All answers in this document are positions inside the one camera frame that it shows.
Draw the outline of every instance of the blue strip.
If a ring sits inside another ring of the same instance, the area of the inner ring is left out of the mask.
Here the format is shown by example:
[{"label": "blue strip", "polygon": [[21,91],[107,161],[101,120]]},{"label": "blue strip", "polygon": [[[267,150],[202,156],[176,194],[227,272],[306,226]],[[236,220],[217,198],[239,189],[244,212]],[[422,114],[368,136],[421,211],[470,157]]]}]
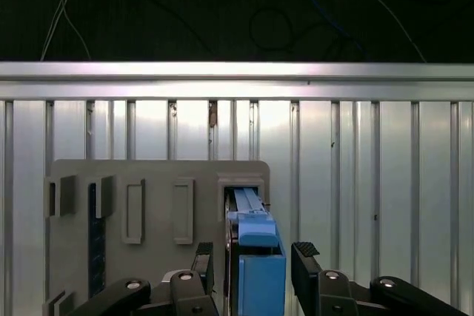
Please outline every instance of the blue strip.
[{"label": "blue strip", "polygon": [[245,260],[242,257],[238,258],[238,302],[237,302],[237,310],[238,316],[242,315],[242,311],[244,310],[244,280],[245,280]]},{"label": "blue strip", "polygon": [[240,246],[277,247],[276,222],[264,208],[260,197],[253,189],[235,189],[237,212],[228,218],[238,223],[238,244]]}]

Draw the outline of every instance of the rectangular slot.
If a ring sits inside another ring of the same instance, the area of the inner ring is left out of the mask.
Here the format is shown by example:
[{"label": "rectangular slot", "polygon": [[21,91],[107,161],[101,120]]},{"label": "rectangular slot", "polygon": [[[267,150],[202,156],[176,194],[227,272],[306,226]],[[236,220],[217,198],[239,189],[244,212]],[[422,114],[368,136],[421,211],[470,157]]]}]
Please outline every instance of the rectangular slot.
[{"label": "rectangular slot", "polygon": [[54,316],[66,316],[74,310],[74,294],[64,294],[54,303]]},{"label": "rectangular slot", "polygon": [[113,210],[113,177],[100,178],[96,185],[96,218],[106,218]]},{"label": "rectangular slot", "polygon": [[55,297],[52,297],[43,304],[43,316],[54,316],[54,304],[58,302],[66,293],[60,292]]},{"label": "rectangular slot", "polygon": [[48,184],[48,207],[47,207],[47,216],[54,216],[56,213],[56,184],[54,183],[47,183]]},{"label": "rectangular slot", "polygon": [[56,185],[55,216],[65,216],[74,213],[76,199],[76,177],[71,175],[59,179]]},{"label": "rectangular slot", "polygon": [[143,240],[144,180],[126,184],[122,240],[127,244],[141,244]]},{"label": "rectangular slot", "polygon": [[193,243],[194,180],[178,179],[173,187],[173,238],[176,244]]},{"label": "rectangular slot", "polygon": [[225,201],[229,197],[229,192],[235,188],[252,187],[256,194],[262,199],[265,206],[270,206],[268,197],[265,195],[265,184],[260,175],[228,175],[219,173],[217,182],[217,221],[225,219]]},{"label": "rectangular slot", "polygon": [[97,189],[89,185],[89,297],[105,287],[105,219],[97,217]]}]

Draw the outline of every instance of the dark background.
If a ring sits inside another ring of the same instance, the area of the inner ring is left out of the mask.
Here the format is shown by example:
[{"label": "dark background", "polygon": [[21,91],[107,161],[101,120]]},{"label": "dark background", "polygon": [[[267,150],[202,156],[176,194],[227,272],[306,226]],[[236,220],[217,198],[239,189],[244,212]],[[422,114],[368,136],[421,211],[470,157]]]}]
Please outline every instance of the dark background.
[{"label": "dark background", "polygon": [[[39,60],[58,1],[0,0],[0,60]],[[310,0],[158,1],[180,14],[210,51],[150,0],[69,0],[67,13],[94,61],[420,61],[394,19],[375,0],[318,0],[363,45],[367,58],[324,23]],[[429,62],[474,62],[474,0],[384,1]],[[276,9],[261,10],[268,7]],[[249,21],[259,9],[253,35],[260,46],[284,47],[291,41],[284,14],[298,41],[284,50],[259,49],[249,36]],[[305,31],[313,24],[318,25]],[[46,60],[86,59],[63,17]]]}]

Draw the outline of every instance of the bolt head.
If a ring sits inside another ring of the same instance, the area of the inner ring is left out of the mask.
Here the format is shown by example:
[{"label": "bolt head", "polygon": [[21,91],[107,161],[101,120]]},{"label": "bolt head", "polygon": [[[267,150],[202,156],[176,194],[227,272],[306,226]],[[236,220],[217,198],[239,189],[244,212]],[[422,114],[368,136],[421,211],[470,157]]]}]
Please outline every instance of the bolt head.
[{"label": "bolt head", "polygon": [[193,275],[189,274],[189,273],[183,273],[181,275],[179,275],[179,278],[181,280],[189,280],[193,277]]},{"label": "bolt head", "polygon": [[336,272],[327,272],[326,276],[331,280],[335,280],[335,279],[339,278],[339,274],[336,273]]},{"label": "bolt head", "polygon": [[140,282],[139,281],[130,281],[128,284],[127,284],[127,289],[136,289],[136,288],[139,288],[140,287]]},{"label": "bolt head", "polygon": [[382,284],[386,288],[393,288],[395,286],[395,283],[393,282],[393,280],[390,280],[390,279],[382,279],[380,280],[380,284]]}]

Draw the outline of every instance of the gray panel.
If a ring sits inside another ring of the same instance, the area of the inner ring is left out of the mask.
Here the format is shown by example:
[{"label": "gray panel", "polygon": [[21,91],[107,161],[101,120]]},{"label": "gray panel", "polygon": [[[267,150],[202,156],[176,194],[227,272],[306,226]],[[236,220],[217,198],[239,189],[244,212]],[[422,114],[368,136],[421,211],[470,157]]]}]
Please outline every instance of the gray panel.
[{"label": "gray panel", "polygon": [[380,274],[410,281],[411,103],[380,103]]},{"label": "gray panel", "polygon": [[473,310],[473,104],[459,103],[459,284],[461,311],[472,315]]},{"label": "gray panel", "polygon": [[208,101],[177,101],[177,159],[208,159]]},{"label": "gray panel", "polygon": [[250,154],[250,102],[248,100],[236,101],[236,152],[238,161],[249,160]]},{"label": "gray panel", "polygon": [[135,159],[167,158],[167,101],[140,100],[135,106]]},{"label": "gray panel", "polygon": [[112,158],[113,106],[111,101],[96,101],[93,113],[93,158]]},{"label": "gray panel", "polygon": [[13,316],[40,316],[44,302],[43,180],[46,104],[13,104]]},{"label": "gray panel", "polygon": [[[260,101],[259,103],[260,159],[270,167],[271,211],[278,223],[278,230],[287,253],[290,253],[291,243],[290,105],[289,101]],[[290,290],[291,282],[288,278],[286,315],[290,314],[292,308]]]},{"label": "gray panel", "polygon": [[300,103],[300,240],[321,253],[329,269],[331,255],[331,102]]},{"label": "gray panel", "polygon": [[5,103],[0,101],[0,316],[3,316],[4,305],[4,199],[5,199],[5,179],[4,179],[4,160],[5,160]]},{"label": "gray panel", "polygon": [[217,158],[221,161],[231,161],[234,159],[233,116],[234,102],[219,100],[217,102]]},{"label": "gray panel", "polygon": [[269,169],[263,162],[237,161],[57,161],[52,168],[52,178],[74,175],[78,179],[76,213],[65,218],[51,219],[50,228],[50,294],[62,290],[75,292],[76,304],[87,299],[87,201],[90,181],[102,176],[116,176],[118,191],[123,184],[141,185],[145,181],[141,200],[143,209],[142,241],[139,245],[122,242],[121,228],[123,204],[116,204],[115,211],[106,219],[105,257],[106,285],[122,278],[144,278],[156,285],[170,270],[190,266],[195,253],[193,246],[178,246],[173,240],[173,184],[181,177],[193,177],[196,185],[193,216],[195,241],[214,243],[214,271],[216,276],[214,297],[221,304],[224,273],[224,226],[218,220],[218,185],[221,174],[235,179],[253,177],[262,182],[265,201],[269,201]]},{"label": "gray panel", "polygon": [[373,279],[374,236],[374,142],[372,104],[355,104],[355,276],[369,286]]},{"label": "gray panel", "polygon": [[114,159],[127,157],[127,102],[117,100],[113,102],[113,137],[112,153]]},{"label": "gray panel", "polygon": [[340,255],[339,266],[349,279],[355,277],[356,269],[356,201],[355,201],[355,155],[354,155],[354,110],[353,103],[340,104]]},{"label": "gray panel", "polygon": [[53,108],[54,159],[86,158],[85,101],[56,101]]},{"label": "gray panel", "polygon": [[450,103],[420,103],[420,287],[450,302]]}]

